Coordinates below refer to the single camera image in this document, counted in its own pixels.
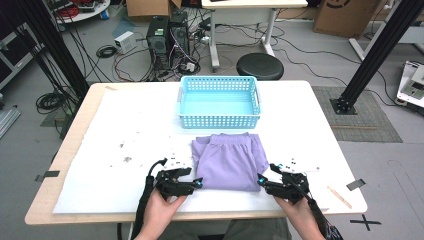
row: concrete floor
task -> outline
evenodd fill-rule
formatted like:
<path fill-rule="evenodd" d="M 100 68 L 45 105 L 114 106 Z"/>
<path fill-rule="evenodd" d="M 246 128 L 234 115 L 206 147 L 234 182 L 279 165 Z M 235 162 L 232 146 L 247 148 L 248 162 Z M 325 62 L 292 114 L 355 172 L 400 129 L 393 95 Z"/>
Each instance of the concrete floor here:
<path fill-rule="evenodd" d="M 111 17 L 107 21 L 99 18 L 87 19 L 74 23 L 89 55 L 95 59 L 98 48 L 113 45 L 112 33 L 122 22 L 120 17 Z M 146 34 L 148 24 L 134 23 L 134 32 L 139 38 Z M 348 39 L 314 33 L 313 22 L 283 21 L 276 27 L 284 31 L 281 37 L 290 41 L 304 51 L 330 51 L 359 62 Z M 240 31 L 217 29 L 220 42 L 232 44 L 252 43 Z M 282 33 L 275 29 L 274 35 Z M 64 32 L 64 39 L 82 67 L 81 57 L 69 32 Z M 358 64 L 349 62 L 336 55 L 326 53 L 304 53 L 296 50 L 282 40 L 273 41 L 273 49 L 285 67 L 282 80 L 307 80 L 313 86 L 343 86 L 338 80 L 317 77 L 305 67 L 290 63 L 307 63 L 319 75 L 338 77 L 348 83 L 358 68 Z M 368 40 L 359 43 L 365 47 Z M 144 42 L 138 42 L 138 50 L 142 50 Z M 261 51 L 255 47 L 219 46 L 221 68 L 213 72 L 210 68 L 208 50 L 201 50 L 199 74 L 237 75 L 235 63 L 242 55 Z M 403 70 L 407 60 L 424 62 L 424 56 L 410 44 L 398 44 L 380 68 L 387 81 L 376 75 L 368 87 L 377 92 L 385 102 L 391 103 L 395 98 Z M 110 79 L 112 77 L 112 59 L 101 59 L 99 68 Z M 134 54 L 120 67 L 134 79 L 141 78 L 147 71 L 150 56 L 147 51 Z M 91 74 L 90 82 L 107 82 L 101 75 Z M 5 98 L 5 109 L 18 106 L 22 115 L 9 131 L 0 139 L 0 239 L 116 239 L 116 224 L 78 224 L 60 226 L 28 226 L 24 217 L 40 183 L 34 181 L 37 175 L 49 169 L 53 156 L 61 145 L 59 134 L 54 127 L 41 127 L 45 116 L 37 112 L 35 101 L 38 97 L 52 91 L 50 83 L 35 61 L 31 61 L 15 78 L 1 90 Z M 362 220 L 360 214 L 330 216 L 329 220 L 336 225 L 345 239 L 422 239 L 424 235 L 424 119 L 405 107 L 386 106 L 379 99 L 381 108 L 397 130 L 403 143 L 366 143 L 342 142 L 340 147 L 352 169 L 356 179 L 362 178 L 366 185 L 361 191 L 368 203 L 365 213 L 367 220 L 381 222 L 381 225 L 370 225 L 370 231 L 364 224 L 350 223 L 350 220 Z M 221 231 L 225 224 L 203 224 L 203 233 Z M 124 234 L 129 224 L 123 225 Z M 300 239 L 292 230 L 294 239 Z"/>

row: black stool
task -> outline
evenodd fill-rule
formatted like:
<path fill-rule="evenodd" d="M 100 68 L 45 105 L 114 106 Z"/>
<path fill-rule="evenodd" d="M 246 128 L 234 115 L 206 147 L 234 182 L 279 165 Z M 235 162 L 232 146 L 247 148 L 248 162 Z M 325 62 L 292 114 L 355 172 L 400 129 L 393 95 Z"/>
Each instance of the black stool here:
<path fill-rule="evenodd" d="M 279 80 L 284 66 L 276 57 L 266 53 L 249 53 L 237 61 L 240 76 L 254 76 L 258 80 Z"/>

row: purple cloth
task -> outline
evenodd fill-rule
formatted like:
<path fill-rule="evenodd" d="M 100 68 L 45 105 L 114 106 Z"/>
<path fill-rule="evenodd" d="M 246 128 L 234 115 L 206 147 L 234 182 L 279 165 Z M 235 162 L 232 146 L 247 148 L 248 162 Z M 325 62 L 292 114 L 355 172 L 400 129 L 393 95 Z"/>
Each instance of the purple cloth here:
<path fill-rule="evenodd" d="M 259 192 L 257 173 L 269 166 L 257 134 L 220 134 L 192 141 L 197 177 L 205 189 Z"/>

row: basket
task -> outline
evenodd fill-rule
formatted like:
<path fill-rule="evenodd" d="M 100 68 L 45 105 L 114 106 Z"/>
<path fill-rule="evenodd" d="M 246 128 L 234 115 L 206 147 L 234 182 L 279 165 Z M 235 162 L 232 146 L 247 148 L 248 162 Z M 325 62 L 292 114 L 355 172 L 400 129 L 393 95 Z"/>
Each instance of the basket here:
<path fill-rule="evenodd" d="M 183 128 L 253 129 L 260 94 L 252 76 L 184 76 L 178 95 Z"/>

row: table leg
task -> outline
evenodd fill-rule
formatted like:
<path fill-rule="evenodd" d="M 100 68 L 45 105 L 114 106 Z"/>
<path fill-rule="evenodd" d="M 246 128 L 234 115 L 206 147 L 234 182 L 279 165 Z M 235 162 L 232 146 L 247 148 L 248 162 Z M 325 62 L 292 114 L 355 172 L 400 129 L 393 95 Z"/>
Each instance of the table leg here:
<path fill-rule="evenodd" d="M 216 50 L 215 43 L 215 10 L 211 11 L 211 37 L 209 39 L 209 51 L 211 54 L 212 69 L 219 68 L 218 51 Z"/>
<path fill-rule="evenodd" d="M 268 27 L 266 30 L 266 35 L 265 37 L 262 37 L 262 44 L 265 47 L 265 51 L 266 53 L 268 53 L 271 56 L 274 56 L 274 51 L 271 48 L 271 35 L 272 35 L 272 29 L 274 27 L 274 20 L 275 20 L 275 16 L 277 15 L 277 9 L 276 8 L 272 8 L 270 13 L 269 13 L 269 19 L 268 19 Z"/>

